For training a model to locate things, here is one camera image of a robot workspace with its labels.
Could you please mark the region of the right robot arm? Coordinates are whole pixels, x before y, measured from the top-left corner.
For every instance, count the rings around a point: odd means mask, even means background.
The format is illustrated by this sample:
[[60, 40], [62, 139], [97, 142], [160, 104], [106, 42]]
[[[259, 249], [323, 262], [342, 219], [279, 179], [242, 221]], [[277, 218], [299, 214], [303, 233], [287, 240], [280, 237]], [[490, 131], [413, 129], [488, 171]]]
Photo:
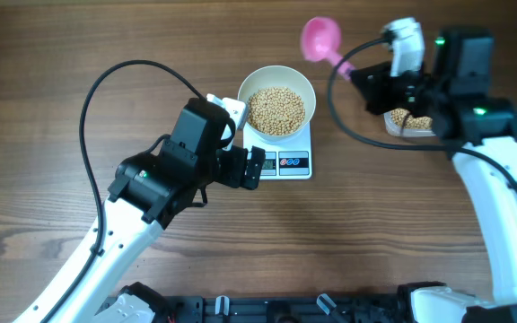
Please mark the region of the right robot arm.
[[391, 61], [351, 70], [372, 114], [396, 108], [428, 117], [472, 201], [491, 267], [493, 298], [485, 301], [440, 283], [399, 287], [408, 322], [517, 322], [517, 112], [489, 93], [494, 39], [480, 27], [450, 27], [436, 41], [434, 68], [423, 68], [420, 25], [388, 24], [380, 43]]

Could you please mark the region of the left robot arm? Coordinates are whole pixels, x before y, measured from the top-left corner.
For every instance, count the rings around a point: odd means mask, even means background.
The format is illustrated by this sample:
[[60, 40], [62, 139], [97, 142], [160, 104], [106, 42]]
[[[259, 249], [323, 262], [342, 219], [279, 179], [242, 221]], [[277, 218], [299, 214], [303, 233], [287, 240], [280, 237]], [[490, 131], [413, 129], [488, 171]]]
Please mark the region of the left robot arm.
[[92, 227], [18, 321], [92, 321], [133, 262], [209, 184], [257, 188], [265, 151], [232, 142], [246, 115], [239, 100], [189, 100], [171, 134], [119, 164]]

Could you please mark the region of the pink plastic measuring scoop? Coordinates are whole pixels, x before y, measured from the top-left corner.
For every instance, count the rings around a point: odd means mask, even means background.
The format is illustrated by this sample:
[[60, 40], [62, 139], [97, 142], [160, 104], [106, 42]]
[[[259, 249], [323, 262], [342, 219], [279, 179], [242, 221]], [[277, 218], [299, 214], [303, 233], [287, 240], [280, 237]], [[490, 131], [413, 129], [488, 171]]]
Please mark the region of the pink plastic measuring scoop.
[[329, 17], [314, 17], [302, 28], [300, 47], [307, 61], [326, 61], [336, 67], [343, 58], [338, 52], [340, 45], [341, 29]]

